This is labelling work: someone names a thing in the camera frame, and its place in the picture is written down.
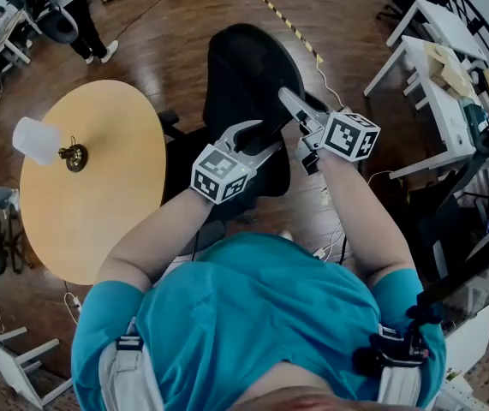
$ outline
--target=white stool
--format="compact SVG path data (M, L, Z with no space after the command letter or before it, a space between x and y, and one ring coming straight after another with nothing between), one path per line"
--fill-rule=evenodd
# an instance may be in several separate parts
M15 331L4 333L0 335L0 342L7 339L17 337L18 335L27 332L27 327L21 327ZM3 346L0 345L0 372L3 375L4 380L10 385L18 394L24 396L30 403L36 405L40 409L51 402L53 399L62 394L67 388L73 384L73 379L70 378L56 387L42 399L37 394L37 391L33 388L27 374L35 371L42 363L37 360L31 364L23 366L29 360L36 358L44 352L56 347L59 344L58 339L53 339L33 350L28 351L20 356L13 356Z

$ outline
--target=black and white cube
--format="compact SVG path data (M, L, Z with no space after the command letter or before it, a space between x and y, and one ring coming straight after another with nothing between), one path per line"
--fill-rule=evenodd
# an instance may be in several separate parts
M236 158L208 145L193 163L191 188L221 204L244 190L250 173Z
M348 161L368 158L381 129L355 113L330 114L321 146Z

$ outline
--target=white desk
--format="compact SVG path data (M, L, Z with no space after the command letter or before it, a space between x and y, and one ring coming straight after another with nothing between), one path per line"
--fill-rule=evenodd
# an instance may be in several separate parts
M4 48L7 47L10 49L18 58L20 58L25 64L29 64L31 62L31 59L23 53L20 49L18 49L14 43L12 43L9 40L9 36L14 31L15 27L17 24L20 22L22 18L26 18L25 11L20 10L16 12L12 18L8 21L6 24L6 27L4 28L4 33L0 37L0 51Z
M437 4L427 0L415 0L408 13L402 18L397 28L387 39L387 45L391 47L403 34L404 29L414 19L415 14L420 11L434 32L440 37L441 44L446 45L454 51L460 51L465 55L487 61L487 57L478 46L473 34L467 29L461 18Z
M411 82L410 86L404 90L404 95L407 95L411 91L410 88L413 89L421 85L426 97L415 108L420 110L427 103L431 106L440 137L446 145L445 152L397 170L391 174L391 179L419 170L433 169L444 164L452 163L461 158L471 156L475 151L468 135L468 125L463 117L459 102L429 78L427 59L424 52L425 43L426 41L422 39L402 36L402 43L364 90L364 96L367 97L389 71L406 56L414 65L417 76ZM452 49L446 47L446 50L451 57L457 59Z

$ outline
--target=teal t-shirt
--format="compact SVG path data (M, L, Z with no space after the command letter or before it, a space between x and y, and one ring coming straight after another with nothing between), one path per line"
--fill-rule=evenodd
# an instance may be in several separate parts
M223 411L283 360L318 374L339 397L375 401L379 381L357 374L352 354L368 347L379 322L404 332L421 291L413 270L392 272L370 290L291 241L239 234L146 294L120 282L94 286L73 341L73 385L82 409L104 409L99 356L135 316L167 411ZM430 349L421 368L425 407L442 382L445 345L439 326L421 331Z

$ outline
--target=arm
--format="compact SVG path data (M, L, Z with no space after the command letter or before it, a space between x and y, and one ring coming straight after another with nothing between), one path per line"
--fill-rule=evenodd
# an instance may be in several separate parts
M318 154L319 170L368 285L373 287L393 271L414 269L402 232L354 165L326 150Z
M145 292L193 239L213 203L184 190L131 229L110 251L96 283L129 283Z

